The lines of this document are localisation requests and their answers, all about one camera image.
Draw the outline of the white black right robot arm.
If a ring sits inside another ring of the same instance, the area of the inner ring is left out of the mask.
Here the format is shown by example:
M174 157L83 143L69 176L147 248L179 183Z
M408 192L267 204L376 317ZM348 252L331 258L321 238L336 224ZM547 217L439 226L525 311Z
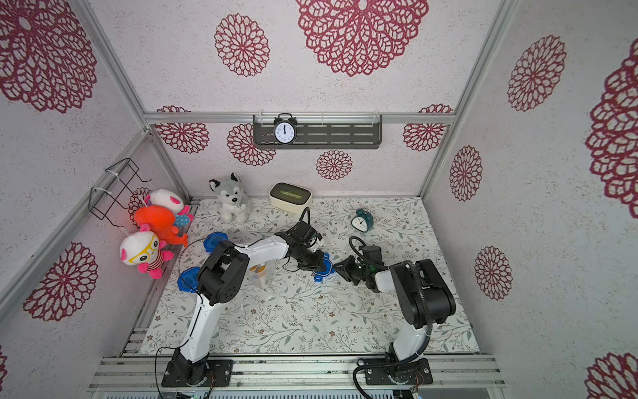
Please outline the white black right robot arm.
M363 283L375 293L394 293L405 319L384 357L360 359L353 380L357 387L360 376L368 386L430 385L432 372L423 355L435 325L455 314L455 298L432 260L385 265L380 255L379 247L365 246L333 266L353 285Z

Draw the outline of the clear plastic cup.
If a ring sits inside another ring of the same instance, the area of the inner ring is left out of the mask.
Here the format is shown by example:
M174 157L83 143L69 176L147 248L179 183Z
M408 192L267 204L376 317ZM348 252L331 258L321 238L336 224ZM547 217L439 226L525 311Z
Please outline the clear plastic cup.
M269 290L272 282L272 271L266 264L258 264L249 268L247 276L249 276L249 280L257 289Z

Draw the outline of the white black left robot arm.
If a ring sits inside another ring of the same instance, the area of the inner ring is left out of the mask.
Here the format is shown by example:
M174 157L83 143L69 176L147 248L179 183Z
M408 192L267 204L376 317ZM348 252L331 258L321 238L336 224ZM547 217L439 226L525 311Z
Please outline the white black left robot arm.
M224 304L238 295L249 269L271 261L293 259L301 270L323 272L326 266L322 246L322 235L304 221L252 244L220 242L200 267L194 314L182 344L174 349L157 387L209 385L211 374L215 375L216 383L221 384L224 374L209 366L209 345Z

